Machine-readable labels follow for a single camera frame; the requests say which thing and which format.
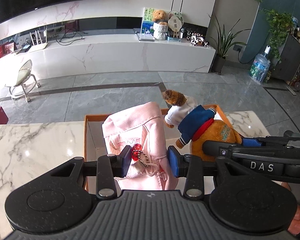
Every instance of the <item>plant pot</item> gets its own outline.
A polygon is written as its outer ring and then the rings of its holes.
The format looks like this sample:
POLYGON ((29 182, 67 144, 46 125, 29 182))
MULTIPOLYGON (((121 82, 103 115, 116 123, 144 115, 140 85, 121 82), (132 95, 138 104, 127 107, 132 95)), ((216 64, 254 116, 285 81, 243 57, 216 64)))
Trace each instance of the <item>plant pot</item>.
POLYGON ((217 55, 216 58, 214 59, 211 70, 213 72, 217 72, 217 73, 221 74, 221 70, 222 70, 225 62, 226 62, 225 58, 221 58, 217 55))

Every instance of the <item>painting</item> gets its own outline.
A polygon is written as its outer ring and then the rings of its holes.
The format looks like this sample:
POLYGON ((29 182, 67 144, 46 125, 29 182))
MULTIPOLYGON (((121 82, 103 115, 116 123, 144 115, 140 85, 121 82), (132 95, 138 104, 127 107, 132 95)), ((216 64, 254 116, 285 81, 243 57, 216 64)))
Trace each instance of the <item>painting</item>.
POLYGON ((152 13, 156 10, 155 8, 145 7, 143 11, 143 18, 141 23, 141 33, 151 33, 153 34, 153 21, 152 13))

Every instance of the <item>power outlet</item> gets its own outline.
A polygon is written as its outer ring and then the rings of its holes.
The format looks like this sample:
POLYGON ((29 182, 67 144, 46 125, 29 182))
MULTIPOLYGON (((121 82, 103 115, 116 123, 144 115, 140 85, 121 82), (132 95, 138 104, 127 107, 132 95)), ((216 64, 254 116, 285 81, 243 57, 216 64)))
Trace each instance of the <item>power outlet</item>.
POLYGON ((236 44, 236 45, 233 46, 233 50, 234 51, 241 51, 242 50, 242 46, 236 44))

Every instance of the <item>red scarf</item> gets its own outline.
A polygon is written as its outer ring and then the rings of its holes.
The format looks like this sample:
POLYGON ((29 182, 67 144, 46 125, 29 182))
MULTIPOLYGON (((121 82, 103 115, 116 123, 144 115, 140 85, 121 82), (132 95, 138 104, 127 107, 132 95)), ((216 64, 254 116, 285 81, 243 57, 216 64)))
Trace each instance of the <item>red scarf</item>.
POLYGON ((212 125, 214 122, 213 118, 209 119, 207 122, 205 122, 203 125, 200 126, 200 128, 194 133, 192 137, 192 141, 196 141, 200 138, 201 135, 204 134, 204 132, 212 125))

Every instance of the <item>stool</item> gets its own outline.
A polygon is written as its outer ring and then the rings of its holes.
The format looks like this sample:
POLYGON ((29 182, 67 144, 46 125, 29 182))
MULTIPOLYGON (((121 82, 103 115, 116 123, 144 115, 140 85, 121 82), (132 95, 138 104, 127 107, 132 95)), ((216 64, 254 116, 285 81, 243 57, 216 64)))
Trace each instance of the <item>stool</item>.
POLYGON ((30 102, 31 99, 28 96, 28 93, 30 93, 30 91, 32 89, 34 89, 34 87, 37 87, 37 88, 40 87, 40 83, 38 83, 35 76, 33 74, 31 74, 31 69, 32 69, 32 61, 28 60, 26 63, 24 63, 24 65, 18 71, 18 76, 16 78, 13 78, 13 80, 16 80, 16 81, 10 81, 9 83, 7 83, 5 85, 6 87, 9 87, 9 93, 11 95, 11 99, 17 99, 17 98, 25 97, 26 101, 30 102), (30 77, 33 77, 34 84, 31 85, 31 87, 26 90, 25 82, 30 77), (23 93, 14 95, 13 90, 18 86, 21 86, 23 93))

